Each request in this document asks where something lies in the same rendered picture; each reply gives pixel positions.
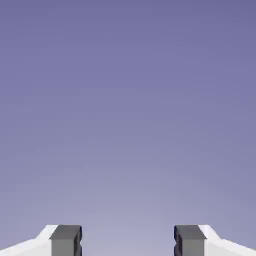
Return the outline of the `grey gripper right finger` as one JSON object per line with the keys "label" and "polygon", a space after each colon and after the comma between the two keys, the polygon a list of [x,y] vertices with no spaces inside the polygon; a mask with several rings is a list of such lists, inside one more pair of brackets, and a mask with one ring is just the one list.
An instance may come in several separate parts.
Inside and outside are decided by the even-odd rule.
{"label": "grey gripper right finger", "polygon": [[256,256],[256,249],[222,239],[208,224],[175,225],[173,256]]}

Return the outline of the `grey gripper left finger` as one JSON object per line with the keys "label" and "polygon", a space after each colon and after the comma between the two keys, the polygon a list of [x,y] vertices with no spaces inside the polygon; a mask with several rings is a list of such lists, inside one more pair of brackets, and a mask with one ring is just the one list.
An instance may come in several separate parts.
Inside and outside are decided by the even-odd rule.
{"label": "grey gripper left finger", "polygon": [[48,224],[37,237],[0,250],[0,256],[83,256],[81,225]]}

